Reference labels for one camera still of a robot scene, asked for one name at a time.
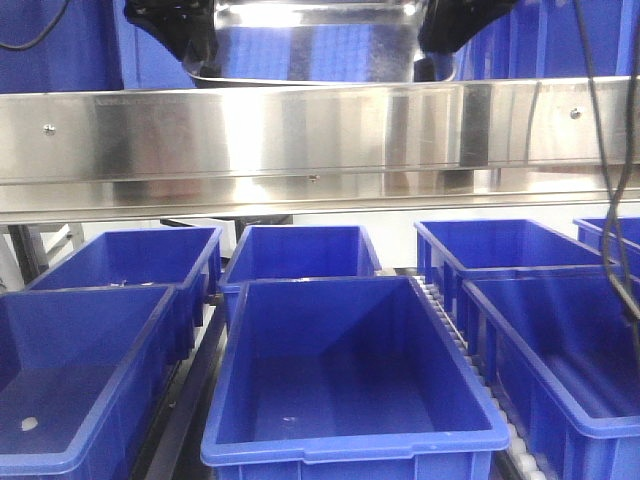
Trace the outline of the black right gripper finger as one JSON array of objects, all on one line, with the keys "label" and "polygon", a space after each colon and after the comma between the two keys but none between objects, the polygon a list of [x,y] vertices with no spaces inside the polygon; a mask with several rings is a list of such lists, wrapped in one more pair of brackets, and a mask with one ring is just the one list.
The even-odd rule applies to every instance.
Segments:
[{"label": "black right gripper finger", "polygon": [[455,53],[516,4],[516,0],[427,1],[418,43],[424,52]]}]

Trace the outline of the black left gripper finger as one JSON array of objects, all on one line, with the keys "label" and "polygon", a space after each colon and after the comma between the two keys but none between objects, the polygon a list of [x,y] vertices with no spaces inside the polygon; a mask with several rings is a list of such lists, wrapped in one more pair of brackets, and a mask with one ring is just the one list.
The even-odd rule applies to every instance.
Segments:
[{"label": "black left gripper finger", "polygon": [[189,75],[219,75],[214,1],[126,1],[129,23],[162,44]]}]

